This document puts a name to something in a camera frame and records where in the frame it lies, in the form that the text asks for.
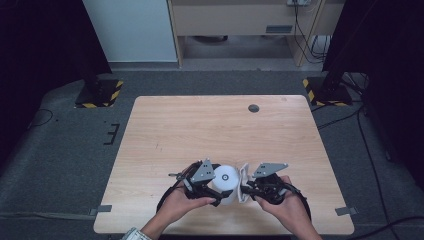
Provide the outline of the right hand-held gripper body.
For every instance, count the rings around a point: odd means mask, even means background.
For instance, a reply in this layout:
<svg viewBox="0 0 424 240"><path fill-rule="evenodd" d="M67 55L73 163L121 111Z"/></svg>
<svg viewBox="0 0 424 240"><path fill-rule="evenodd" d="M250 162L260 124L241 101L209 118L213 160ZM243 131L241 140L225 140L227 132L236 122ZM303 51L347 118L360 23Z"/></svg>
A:
<svg viewBox="0 0 424 240"><path fill-rule="evenodd" d="M281 204L286 188L277 172L287 167L287 163L261 163L253 173L252 196L265 199L273 205Z"/></svg>

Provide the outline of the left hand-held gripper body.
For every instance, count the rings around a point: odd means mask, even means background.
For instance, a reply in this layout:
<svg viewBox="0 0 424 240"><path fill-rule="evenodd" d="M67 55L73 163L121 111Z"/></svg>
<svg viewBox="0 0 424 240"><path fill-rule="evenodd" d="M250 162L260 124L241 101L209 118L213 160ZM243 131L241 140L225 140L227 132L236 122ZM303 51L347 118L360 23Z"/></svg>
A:
<svg viewBox="0 0 424 240"><path fill-rule="evenodd" d="M170 192L183 188L188 199L216 197L215 191L208 187L208 183L215 178L209 159L196 161L180 173L170 173L170 176L176 178L176 183L169 188Z"/></svg>

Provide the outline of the white cloth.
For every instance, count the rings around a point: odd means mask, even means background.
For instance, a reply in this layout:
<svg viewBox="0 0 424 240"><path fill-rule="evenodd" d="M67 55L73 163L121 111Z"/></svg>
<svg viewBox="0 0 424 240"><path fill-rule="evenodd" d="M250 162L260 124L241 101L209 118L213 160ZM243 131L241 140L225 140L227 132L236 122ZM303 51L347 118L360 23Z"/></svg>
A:
<svg viewBox="0 0 424 240"><path fill-rule="evenodd" d="M248 170L249 170L248 163L245 163L239 169L239 183L237 188L237 196L238 196L238 201L240 203L245 203L249 198L248 194L242 192L242 188L245 187L247 185L247 182L249 181Z"/></svg>

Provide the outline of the person's right hand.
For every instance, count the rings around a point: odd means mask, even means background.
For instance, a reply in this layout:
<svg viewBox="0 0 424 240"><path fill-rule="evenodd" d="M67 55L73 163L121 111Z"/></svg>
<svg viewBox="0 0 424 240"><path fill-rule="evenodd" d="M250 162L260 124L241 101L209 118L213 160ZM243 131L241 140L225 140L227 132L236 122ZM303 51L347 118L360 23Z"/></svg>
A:
<svg viewBox="0 0 424 240"><path fill-rule="evenodd" d="M301 199L291 191L285 193L285 199L279 205L271 204L260 197L255 200L265 212L276 217L293 234L314 229Z"/></svg>

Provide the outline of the person's left hand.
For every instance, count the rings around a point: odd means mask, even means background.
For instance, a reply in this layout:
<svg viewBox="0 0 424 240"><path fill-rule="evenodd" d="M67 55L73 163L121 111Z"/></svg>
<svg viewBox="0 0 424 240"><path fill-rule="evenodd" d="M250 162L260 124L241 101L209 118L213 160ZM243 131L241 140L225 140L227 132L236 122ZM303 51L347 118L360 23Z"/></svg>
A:
<svg viewBox="0 0 424 240"><path fill-rule="evenodd" d="M181 219L191 210L212 204L215 201L216 199L211 197L189 199L181 188L177 188L164 200L157 216L164 226L168 226Z"/></svg>

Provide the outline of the grey tape strip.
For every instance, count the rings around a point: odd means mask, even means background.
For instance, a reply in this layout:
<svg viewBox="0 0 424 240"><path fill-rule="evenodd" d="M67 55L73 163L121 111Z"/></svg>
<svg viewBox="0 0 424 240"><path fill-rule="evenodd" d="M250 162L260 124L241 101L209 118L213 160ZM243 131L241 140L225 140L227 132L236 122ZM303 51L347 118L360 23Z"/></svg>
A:
<svg viewBox="0 0 424 240"><path fill-rule="evenodd" d="M96 216L98 213L111 212L111 210L112 210L112 205L99 205L96 208L90 209L89 215L90 216Z"/></svg>
<svg viewBox="0 0 424 240"><path fill-rule="evenodd" d="M355 215L358 213L358 210L355 207L340 207L336 208L335 212L338 216Z"/></svg>

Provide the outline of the striped black stand base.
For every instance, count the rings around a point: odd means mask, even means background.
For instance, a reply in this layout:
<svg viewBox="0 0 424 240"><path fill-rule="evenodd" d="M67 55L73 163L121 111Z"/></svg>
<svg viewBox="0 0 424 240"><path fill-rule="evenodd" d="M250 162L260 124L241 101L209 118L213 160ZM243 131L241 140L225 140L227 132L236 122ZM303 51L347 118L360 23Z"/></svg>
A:
<svg viewBox="0 0 424 240"><path fill-rule="evenodd" d="M99 80L94 84L85 83L76 101L76 108L111 107L123 86L121 80Z"/></svg>
<svg viewBox="0 0 424 240"><path fill-rule="evenodd" d="M344 86L328 86L324 77L307 77L302 83L313 106L348 106L353 103Z"/></svg>

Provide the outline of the light wooden desk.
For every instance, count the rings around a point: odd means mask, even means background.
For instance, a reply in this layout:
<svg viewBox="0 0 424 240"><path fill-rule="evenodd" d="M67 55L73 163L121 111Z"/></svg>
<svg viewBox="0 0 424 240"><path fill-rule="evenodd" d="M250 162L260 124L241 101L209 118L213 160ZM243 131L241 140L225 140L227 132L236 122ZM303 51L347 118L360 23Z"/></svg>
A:
<svg viewBox="0 0 424 240"><path fill-rule="evenodd" d="M177 61L188 36L283 35L296 65L334 33L346 0L167 0Z"/></svg>

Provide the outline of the white cabinet panel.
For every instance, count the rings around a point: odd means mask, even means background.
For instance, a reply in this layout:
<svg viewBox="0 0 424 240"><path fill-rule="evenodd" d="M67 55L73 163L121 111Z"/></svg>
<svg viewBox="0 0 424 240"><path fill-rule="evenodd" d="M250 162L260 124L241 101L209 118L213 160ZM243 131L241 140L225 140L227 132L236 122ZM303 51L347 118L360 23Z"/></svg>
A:
<svg viewBox="0 0 424 240"><path fill-rule="evenodd" d="M109 62L176 62L167 0L83 0Z"/></svg>

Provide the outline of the black curtain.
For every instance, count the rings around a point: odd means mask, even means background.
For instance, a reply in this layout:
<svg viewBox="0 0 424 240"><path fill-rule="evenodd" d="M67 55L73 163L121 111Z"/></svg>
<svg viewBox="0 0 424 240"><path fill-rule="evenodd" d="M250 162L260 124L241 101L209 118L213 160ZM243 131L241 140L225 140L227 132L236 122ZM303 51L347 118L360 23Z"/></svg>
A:
<svg viewBox="0 0 424 240"><path fill-rule="evenodd" d="M0 0L0 169L47 92L110 71L83 0Z"/></svg>
<svg viewBox="0 0 424 240"><path fill-rule="evenodd" d="M324 90L365 74L363 94L389 156L424 188L424 0L346 0L323 70Z"/></svg>

